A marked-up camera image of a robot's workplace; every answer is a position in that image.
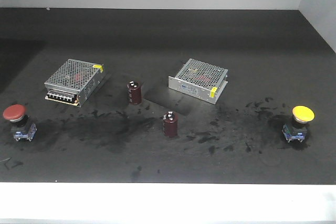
brown capacitor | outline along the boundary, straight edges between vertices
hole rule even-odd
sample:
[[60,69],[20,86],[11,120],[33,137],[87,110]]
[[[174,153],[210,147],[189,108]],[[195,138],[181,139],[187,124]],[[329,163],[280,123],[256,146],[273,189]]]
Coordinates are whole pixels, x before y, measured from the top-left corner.
[[127,85],[128,87],[128,97],[130,100],[130,103],[133,105],[137,105],[141,103],[141,86],[134,81],[130,81]]
[[177,114],[175,112],[167,112],[163,116],[163,133],[168,137],[177,136]]

yellow sticker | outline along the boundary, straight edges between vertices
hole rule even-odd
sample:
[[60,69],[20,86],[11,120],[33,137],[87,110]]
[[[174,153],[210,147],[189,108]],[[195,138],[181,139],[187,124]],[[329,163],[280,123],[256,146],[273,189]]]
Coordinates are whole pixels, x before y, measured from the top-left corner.
[[215,93],[216,93],[216,91],[217,91],[217,87],[213,87],[212,89],[211,89],[211,92],[210,92],[210,97],[211,98],[213,98],[213,97],[215,97]]
[[101,73],[103,73],[103,71],[104,71],[102,65],[93,65],[92,67],[93,68],[99,68]]

red button cap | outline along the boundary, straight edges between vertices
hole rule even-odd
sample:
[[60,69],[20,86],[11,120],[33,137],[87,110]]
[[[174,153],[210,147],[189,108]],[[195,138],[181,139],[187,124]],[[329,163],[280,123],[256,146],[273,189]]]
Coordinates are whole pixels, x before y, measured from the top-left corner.
[[18,120],[22,118],[26,113],[26,107],[20,104],[9,106],[5,109],[2,116],[6,120]]

yellow button cap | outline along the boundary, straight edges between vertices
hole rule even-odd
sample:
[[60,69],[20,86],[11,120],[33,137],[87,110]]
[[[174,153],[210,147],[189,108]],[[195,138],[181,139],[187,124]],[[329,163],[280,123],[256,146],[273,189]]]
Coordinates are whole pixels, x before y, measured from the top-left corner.
[[314,119],[314,112],[305,106],[296,106],[293,108],[293,115],[303,122],[310,122]]

metal mesh casing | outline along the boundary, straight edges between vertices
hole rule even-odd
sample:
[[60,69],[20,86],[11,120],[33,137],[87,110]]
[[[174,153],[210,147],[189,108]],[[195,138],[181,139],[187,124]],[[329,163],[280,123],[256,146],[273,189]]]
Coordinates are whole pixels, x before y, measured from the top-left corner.
[[169,88],[215,104],[227,84],[228,70],[189,59],[175,77],[169,76]]
[[68,59],[45,82],[46,99],[81,106],[104,76],[103,65]]

